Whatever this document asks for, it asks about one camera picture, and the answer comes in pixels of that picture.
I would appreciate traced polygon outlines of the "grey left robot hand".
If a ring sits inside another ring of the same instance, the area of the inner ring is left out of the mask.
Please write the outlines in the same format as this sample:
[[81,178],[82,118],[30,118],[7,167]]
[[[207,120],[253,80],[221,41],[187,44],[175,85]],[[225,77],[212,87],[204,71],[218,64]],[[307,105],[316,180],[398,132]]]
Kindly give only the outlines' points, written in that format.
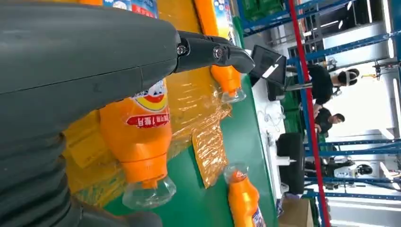
[[70,194],[63,131],[93,110],[172,73],[255,64],[227,39],[95,5],[0,3],[0,224],[3,227],[160,227],[143,211],[114,216]]

